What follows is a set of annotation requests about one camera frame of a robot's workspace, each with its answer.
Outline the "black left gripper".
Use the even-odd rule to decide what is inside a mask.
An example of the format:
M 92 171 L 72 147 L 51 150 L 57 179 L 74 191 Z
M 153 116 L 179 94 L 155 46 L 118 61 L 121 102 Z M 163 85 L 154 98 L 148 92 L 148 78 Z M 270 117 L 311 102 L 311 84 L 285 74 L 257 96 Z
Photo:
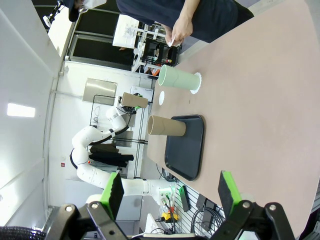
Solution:
M 134 96 L 137 96 L 137 97 L 143 97 L 141 94 L 139 94 L 138 92 L 134 93 L 133 94 Z M 132 106 L 123 106 L 122 107 L 122 110 L 128 114 L 128 115 L 135 115 L 137 113 L 137 110 L 141 109 L 140 106 L 136 106 L 136 107 L 132 107 Z

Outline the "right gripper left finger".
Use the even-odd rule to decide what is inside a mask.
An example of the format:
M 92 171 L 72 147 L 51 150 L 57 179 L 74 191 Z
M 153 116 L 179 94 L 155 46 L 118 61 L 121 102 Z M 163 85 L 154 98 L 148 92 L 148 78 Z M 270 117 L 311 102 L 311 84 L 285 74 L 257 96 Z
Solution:
M 47 232 L 48 240 L 81 240 L 88 232 L 97 231 L 102 240 L 126 240 L 116 223 L 124 195 L 122 179 L 113 172 L 99 197 L 81 208 L 74 204 L 62 205 Z

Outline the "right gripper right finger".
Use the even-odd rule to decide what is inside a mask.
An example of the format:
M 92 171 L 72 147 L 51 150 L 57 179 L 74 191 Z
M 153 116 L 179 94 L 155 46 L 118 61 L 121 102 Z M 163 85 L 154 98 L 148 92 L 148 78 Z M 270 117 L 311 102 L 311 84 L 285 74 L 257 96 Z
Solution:
M 218 194 L 225 221 L 213 234 L 213 240 L 238 240 L 243 232 L 253 232 L 259 240 L 295 239 L 282 205 L 269 202 L 262 207 L 243 199 L 231 172 L 220 172 Z

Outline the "person's left hand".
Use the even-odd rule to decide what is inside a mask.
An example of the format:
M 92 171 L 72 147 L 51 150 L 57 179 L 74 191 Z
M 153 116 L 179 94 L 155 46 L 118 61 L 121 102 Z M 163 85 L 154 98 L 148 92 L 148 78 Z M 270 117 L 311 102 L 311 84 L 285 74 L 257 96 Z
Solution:
M 181 44 L 186 37 L 193 33 L 192 17 L 192 14 L 185 12 L 182 12 L 178 17 L 171 33 L 171 42 L 174 46 Z

